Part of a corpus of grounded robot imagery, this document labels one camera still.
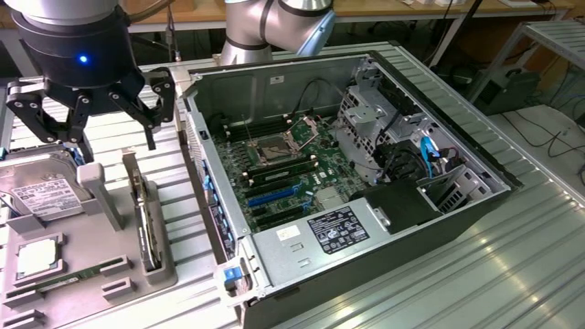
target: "gray base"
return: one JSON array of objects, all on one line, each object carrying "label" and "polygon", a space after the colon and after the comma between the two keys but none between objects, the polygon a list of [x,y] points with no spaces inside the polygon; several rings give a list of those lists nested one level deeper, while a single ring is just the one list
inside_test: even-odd
[{"label": "gray base", "polygon": [[[151,195],[159,195],[152,182],[149,182],[149,190]],[[63,233],[65,236],[67,242],[61,247],[61,258],[67,262],[65,273],[89,268],[112,258],[124,259],[121,266],[115,266],[115,269],[105,268],[100,275],[45,293],[31,292],[23,298],[24,304],[8,303],[13,308],[4,305],[5,295],[3,294],[0,296],[0,319],[19,318],[19,314],[36,310],[37,314],[43,315],[39,318],[44,323],[43,327],[56,328],[176,283],[173,257],[159,200],[149,203],[149,210],[155,220],[155,235],[161,251],[163,268],[145,273],[140,261],[137,221],[129,187],[119,188],[109,193],[125,221],[121,231],[116,232],[112,229],[103,213],[91,216],[79,214],[52,221],[44,230],[27,234],[27,239],[11,230],[3,291],[17,288],[13,285],[16,283],[17,245],[52,234]],[[127,285],[119,285],[116,282],[125,282]],[[107,288],[112,283],[116,289]]]}]

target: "warning label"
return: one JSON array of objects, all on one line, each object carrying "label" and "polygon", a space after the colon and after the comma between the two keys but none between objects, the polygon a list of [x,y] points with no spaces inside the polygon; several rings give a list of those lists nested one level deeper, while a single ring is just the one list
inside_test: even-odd
[{"label": "warning label", "polygon": [[368,232],[349,206],[309,219],[308,223],[322,251],[328,254],[333,254],[369,239]]},{"label": "warning label", "polygon": [[72,186],[64,178],[13,188],[11,191],[36,216],[51,215],[81,207]]}]

